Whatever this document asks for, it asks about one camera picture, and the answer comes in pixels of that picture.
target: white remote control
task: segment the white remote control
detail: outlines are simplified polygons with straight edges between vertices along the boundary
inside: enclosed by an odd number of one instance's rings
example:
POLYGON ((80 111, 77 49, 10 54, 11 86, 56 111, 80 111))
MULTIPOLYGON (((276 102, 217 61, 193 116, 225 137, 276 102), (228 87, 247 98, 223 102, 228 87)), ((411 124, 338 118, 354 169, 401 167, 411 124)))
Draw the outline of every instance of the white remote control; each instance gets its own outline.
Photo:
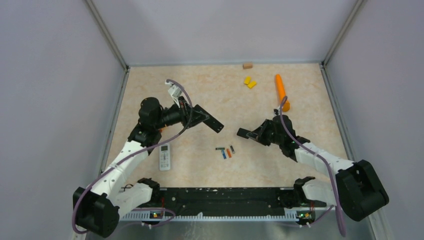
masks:
POLYGON ((159 170, 168 171, 171 169, 171 149, 170 144, 164 144, 159 147, 159 170))

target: white cable clip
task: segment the white cable clip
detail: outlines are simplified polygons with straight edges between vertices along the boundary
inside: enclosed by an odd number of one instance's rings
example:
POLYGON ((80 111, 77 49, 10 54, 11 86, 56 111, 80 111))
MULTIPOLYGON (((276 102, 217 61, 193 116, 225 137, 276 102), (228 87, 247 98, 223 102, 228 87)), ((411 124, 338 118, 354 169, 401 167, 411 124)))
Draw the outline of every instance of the white cable clip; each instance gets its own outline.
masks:
POLYGON ((165 84, 170 86, 170 88, 168 89, 168 93, 169 93, 169 95, 171 95, 171 98, 174 101, 174 103, 178 107, 180 107, 180 104, 178 103, 178 98, 181 96, 183 91, 178 86, 176 86, 175 84, 173 84, 170 81, 165 80, 165 84))

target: blue battery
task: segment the blue battery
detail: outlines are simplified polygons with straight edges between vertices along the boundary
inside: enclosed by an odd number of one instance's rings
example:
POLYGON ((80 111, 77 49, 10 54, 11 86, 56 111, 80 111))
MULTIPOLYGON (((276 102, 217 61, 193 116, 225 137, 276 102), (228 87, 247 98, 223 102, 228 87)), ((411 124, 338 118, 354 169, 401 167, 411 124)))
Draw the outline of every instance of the blue battery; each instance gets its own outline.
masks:
POLYGON ((224 159, 227 159, 227 157, 225 156, 225 151, 221 150, 221 152, 222 152, 222 156, 224 157, 224 159))

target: beige tabletop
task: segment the beige tabletop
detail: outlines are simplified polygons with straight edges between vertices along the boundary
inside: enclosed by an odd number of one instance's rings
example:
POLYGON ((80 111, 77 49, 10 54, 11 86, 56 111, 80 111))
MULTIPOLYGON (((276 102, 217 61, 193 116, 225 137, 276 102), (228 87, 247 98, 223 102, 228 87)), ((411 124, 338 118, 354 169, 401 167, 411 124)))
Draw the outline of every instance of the beige tabletop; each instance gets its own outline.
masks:
MULTIPOLYGON (((277 145, 263 146, 236 135, 239 128, 254 130, 265 119, 272 119, 278 106, 275 74, 280 74, 291 109, 297 135, 311 140, 331 154, 346 158, 340 132, 318 64, 255 64, 243 70, 240 65, 182 65, 132 67, 125 88, 108 164, 118 155, 137 123, 140 102, 146 97, 159 99, 163 107, 173 104, 166 79, 184 86, 193 105, 199 104, 224 128, 214 132, 199 124, 170 143, 171 170, 159 171, 155 149, 131 174, 128 183, 152 178, 161 187, 288 187, 298 178, 326 177, 311 167, 285 157, 277 145), (251 76, 257 85, 244 85, 251 76), (223 159, 215 147, 232 145, 235 154, 223 159)), ((162 141, 183 128, 167 127, 162 141)))

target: metal frame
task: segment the metal frame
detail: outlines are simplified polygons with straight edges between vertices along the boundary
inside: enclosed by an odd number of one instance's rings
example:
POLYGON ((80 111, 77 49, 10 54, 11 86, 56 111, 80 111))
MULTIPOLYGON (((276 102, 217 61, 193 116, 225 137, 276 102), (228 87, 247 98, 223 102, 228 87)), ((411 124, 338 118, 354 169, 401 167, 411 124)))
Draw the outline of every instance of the metal frame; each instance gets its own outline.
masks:
MULTIPOLYGON (((100 170, 103 171, 107 164, 107 159, 109 156, 109 150, 112 144, 112 138, 113 134, 115 132, 116 123, 118 120, 119 111, 122 104, 122 99, 124 97, 124 91, 125 87, 127 85, 128 77, 130 74, 130 67, 125 62, 124 57, 122 56, 121 52, 119 51, 118 46, 116 45, 113 37, 111 36, 108 28, 106 27, 104 21, 102 20, 102 17, 97 10, 95 4, 93 3, 93 0, 84 0, 84 2, 87 5, 87 8, 90 10, 90 13, 92 14, 94 21, 97 23, 101 33, 103 34, 107 44, 109 45, 110 50, 116 57, 116 59, 119 61, 120 65, 124 69, 124 77, 122 79, 122 85, 121 89, 119 91, 119 95, 116 99, 116 106, 112 118, 112 122, 110 125, 110 130, 108 133, 107 141, 105 143, 103 155, 101 158, 101 168, 100 170)), ((353 151, 352 147, 352 140, 349 135, 349 131, 346 127, 346 121, 344 119, 343 113, 341 111, 339 101, 337 99, 337 96, 334 92, 333 83, 331 81, 330 75, 328 73, 327 66, 332 60, 335 52, 339 48, 340 44, 342 43, 343 39, 345 38, 346 34, 348 33, 350 27, 352 26, 353 22, 355 21, 356 17, 358 16, 358 13, 361 11, 361 9, 364 7, 367 0, 357 0, 351 13, 347 17, 345 23, 343 24, 343 27, 341 28, 340 32, 338 33, 337 37, 335 38, 333 44, 331 45, 331 48, 329 49, 328 53, 326 54, 325 58, 322 60, 322 62, 319 64, 322 78, 325 83, 325 87, 327 89, 328 97, 331 103, 331 107, 334 112, 334 116, 337 122, 337 126, 340 131, 340 135, 342 138, 342 142, 347 154, 348 159, 357 161, 358 158, 356 156, 355 151, 353 151)), ((385 217, 384 211, 382 209, 378 210, 377 212, 370 215, 368 218, 369 223, 371 225, 371 228, 373 230, 375 239, 394 239, 394 235, 391 231, 390 225, 388 224, 388 221, 385 217)))
POLYGON ((356 17, 358 16, 358 13, 364 7, 366 2, 367 2, 367 0, 357 0, 356 1, 355 5, 353 6, 352 11, 350 12, 349 16, 347 17, 346 21, 344 22, 343 26, 341 27, 340 31, 338 32, 337 37, 335 38, 330 49, 328 50, 327 54, 325 55, 324 60, 321 63, 324 68, 327 67, 330 60, 333 58, 334 53, 336 52, 337 48, 339 47, 340 43, 342 42, 342 40, 346 36, 348 30, 352 26, 352 23, 355 21, 356 17))
POLYGON ((111 33, 109 32, 108 28, 106 27, 106 24, 103 21, 102 17, 100 16, 100 13, 97 10, 96 5, 93 3, 93 0, 84 0, 84 2, 87 5, 88 10, 90 11, 95 23, 97 24, 101 34, 103 35, 104 39, 106 40, 106 43, 109 46, 110 50, 112 51, 113 55, 118 60, 121 67, 125 71, 127 71, 129 66, 125 62, 124 57, 122 56, 121 52, 119 51, 118 46, 114 41, 114 38, 112 37, 111 33))
POLYGON ((103 149, 103 155, 101 157, 101 165, 100 165, 99 174, 105 170, 106 164, 108 163, 108 156, 109 156, 109 151, 111 150, 112 138, 114 137, 115 127, 117 126, 118 115, 121 109, 122 99, 124 98, 125 87, 127 86, 129 76, 130 76, 130 68, 128 68, 128 70, 125 71, 125 74, 122 79, 122 85, 120 87, 119 94, 115 101, 116 104, 115 104, 115 108, 113 112, 112 122, 110 123, 109 133, 107 134, 107 139, 106 139, 106 142, 104 143, 104 149, 103 149))

